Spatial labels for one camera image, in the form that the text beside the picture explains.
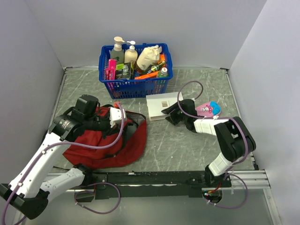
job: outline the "snack package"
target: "snack package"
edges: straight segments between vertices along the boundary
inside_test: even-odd
[[[158,63],[162,48],[158,45],[146,47],[136,61],[136,71],[141,74],[150,65]]]
[[[131,62],[118,64],[116,67],[116,80],[128,79],[131,80],[134,78],[134,67]]]
[[[106,74],[107,80],[114,80],[116,66],[117,66],[116,60],[108,60],[108,68],[105,69],[105,74]]]

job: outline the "green bottle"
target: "green bottle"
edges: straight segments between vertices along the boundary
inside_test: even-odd
[[[165,67],[162,68],[157,75],[157,77],[167,77],[167,76],[168,76],[168,69]]]
[[[165,65],[165,61],[161,61],[157,65],[149,66],[141,75],[150,74],[156,71],[159,71]]]

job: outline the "lotion bottle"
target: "lotion bottle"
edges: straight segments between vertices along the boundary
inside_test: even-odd
[[[129,49],[125,51],[125,60],[124,63],[132,62],[132,65],[135,65],[137,60],[137,51],[135,50],[135,41],[127,41],[131,44]]]
[[[111,59],[117,61],[118,64],[124,63],[124,52],[122,50],[122,43],[125,41],[121,37],[114,37],[114,47],[111,50]]]

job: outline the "pink toy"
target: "pink toy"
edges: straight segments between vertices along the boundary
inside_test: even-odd
[[[213,117],[221,113],[221,107],[216,102],[207,102],[196,108],[198,116]]]

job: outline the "bottle cap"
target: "bottle cap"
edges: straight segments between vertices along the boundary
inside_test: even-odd
[[[161,68],[161,73],[166,74],[168,72],[168,69],[166,67]]]
[[[129,50],[131,52],[134,52],[134,50],[135,50],[135,41],[127,41],[127,43],[131,44],[131,46],[129,47]]]
[[[114,37],[114,47],[113,49],[116,51],[121,51],[122,50],[122,43],[124,43],[125,41],[123,40],[123,38],[121,37]]]

